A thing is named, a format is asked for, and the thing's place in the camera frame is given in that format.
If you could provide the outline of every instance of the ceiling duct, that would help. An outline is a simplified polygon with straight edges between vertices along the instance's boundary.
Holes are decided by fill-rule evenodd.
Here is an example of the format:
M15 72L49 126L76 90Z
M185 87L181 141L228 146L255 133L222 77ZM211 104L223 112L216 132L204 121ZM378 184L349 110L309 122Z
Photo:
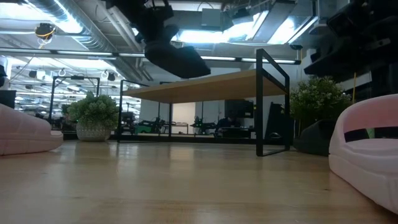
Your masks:
M268 42L293 11L297 0L274 0L271 4L266 19L253 38L254 41Z
M93 52L117 52L93 21L72 0L24 0L38 11L48 15L58 28L67 33L89 35L73 37L77 42ZM107 60L128 80L142 80L134 67L124 59Z

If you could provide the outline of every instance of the potted plant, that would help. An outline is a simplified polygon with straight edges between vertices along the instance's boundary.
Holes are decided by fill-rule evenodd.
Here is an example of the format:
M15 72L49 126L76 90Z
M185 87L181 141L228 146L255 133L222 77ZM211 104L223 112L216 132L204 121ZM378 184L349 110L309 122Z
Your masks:
M299 82L290 93L291 116L298 123L296 149L327 156L336 120L351 104L351 96L330 77Z
M82 141L105 141L118 125L118 107L109 96L94 96L74 102L68 108L70 120L78 121L77 136Z

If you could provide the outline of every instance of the black ceiling fixture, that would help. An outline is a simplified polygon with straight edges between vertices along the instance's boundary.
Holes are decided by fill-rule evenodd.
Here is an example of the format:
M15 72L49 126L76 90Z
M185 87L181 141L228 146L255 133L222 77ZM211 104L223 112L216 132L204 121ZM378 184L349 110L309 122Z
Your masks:
M31 78L36 78L37 77L37 71L29 71L29 77Z
M114 72L110 72L108 75L108 80L109 81L115 81L116 77L114 76Z

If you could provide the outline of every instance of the dark planter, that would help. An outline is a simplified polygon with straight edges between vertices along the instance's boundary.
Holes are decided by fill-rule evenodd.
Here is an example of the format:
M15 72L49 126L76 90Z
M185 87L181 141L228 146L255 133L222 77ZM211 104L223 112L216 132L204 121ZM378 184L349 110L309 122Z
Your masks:
M336 121L321 120L305 128L300 137L294 139L293 146L300 152L328 156L329 144Z

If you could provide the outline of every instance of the person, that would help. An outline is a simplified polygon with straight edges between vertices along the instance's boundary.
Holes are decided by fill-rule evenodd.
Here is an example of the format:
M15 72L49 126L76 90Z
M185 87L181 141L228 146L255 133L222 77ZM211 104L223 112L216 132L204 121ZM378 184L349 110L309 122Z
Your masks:
M230 112L229 115L227 115L227 117L218 121L217 130L221 132L222 128L231 128L231 127L240 128L240 126L241 123L236 119L234 113Z

